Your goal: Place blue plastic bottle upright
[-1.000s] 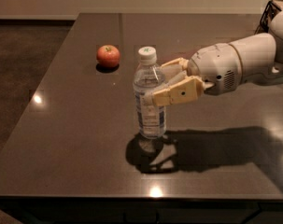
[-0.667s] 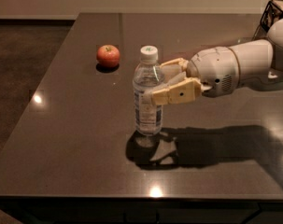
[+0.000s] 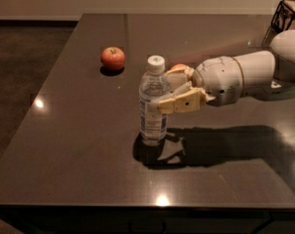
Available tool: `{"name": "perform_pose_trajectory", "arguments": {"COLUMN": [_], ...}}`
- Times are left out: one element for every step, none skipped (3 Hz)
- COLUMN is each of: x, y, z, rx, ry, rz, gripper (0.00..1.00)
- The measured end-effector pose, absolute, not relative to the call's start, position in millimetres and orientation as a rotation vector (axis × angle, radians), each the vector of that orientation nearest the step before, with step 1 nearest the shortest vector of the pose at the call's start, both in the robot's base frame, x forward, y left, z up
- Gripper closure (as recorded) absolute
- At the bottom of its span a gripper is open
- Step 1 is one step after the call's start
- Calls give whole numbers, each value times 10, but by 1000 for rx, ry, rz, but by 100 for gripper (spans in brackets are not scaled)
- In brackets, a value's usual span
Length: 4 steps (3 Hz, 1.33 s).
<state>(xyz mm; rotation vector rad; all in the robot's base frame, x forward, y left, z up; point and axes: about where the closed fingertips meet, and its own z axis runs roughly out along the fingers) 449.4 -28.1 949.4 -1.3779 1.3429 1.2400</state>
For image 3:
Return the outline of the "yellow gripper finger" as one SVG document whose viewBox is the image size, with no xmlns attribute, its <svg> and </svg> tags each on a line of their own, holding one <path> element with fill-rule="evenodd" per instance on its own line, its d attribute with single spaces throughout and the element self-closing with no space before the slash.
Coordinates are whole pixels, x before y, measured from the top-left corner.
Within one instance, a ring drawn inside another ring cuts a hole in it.
<svg viewBox="0 0 295 234">
<path fill-rule="evenodd" d="M 192 80 L 194 69 L 187 65 L 184 70 L 169 70 L 166 72 L 166 78 L 170 84 L 170 90 L 173 92 L 183 84 Z"/>
<path fill-rule="evenodd" d="M 214 100 L 214 97 L 209 96 L 205 89 L 191 87 L 183 94 L 160 99 L 158 109 L 163 114 L 193 112 L 200 110 L 210 100 Z"/>
</svg>

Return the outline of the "white rounded gripper body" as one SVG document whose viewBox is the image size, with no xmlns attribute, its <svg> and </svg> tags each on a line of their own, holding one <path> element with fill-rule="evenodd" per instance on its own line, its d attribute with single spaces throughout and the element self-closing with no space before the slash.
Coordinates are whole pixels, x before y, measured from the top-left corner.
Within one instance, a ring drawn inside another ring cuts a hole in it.
<svg viewBox="0 0 295 234">
<path fill-rule="evenodd" d="M 207 59 L 195 69 L 193 85 L 205 90 L 209 105 L 235 103 L 241 96 L 243 85 L 240 66 L 229 57 Z"/>
</svg>

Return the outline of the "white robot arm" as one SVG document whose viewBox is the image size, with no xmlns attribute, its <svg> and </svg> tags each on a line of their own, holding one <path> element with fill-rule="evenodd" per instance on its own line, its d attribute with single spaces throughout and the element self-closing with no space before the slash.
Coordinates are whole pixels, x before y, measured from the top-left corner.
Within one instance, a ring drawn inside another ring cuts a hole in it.
<svg viewBox="0 0 295 234">
<path fill-rule="evenodd" d="M 196 111 L 205 104 L 233 104 L 245 97 L 295 98 L 295 29 L 276 35 L 265 51 L 211 58 L 197 68 L 181 65 L 166 75 L 173 93 L 157 101 L 164 114 Z"/>
</svg>

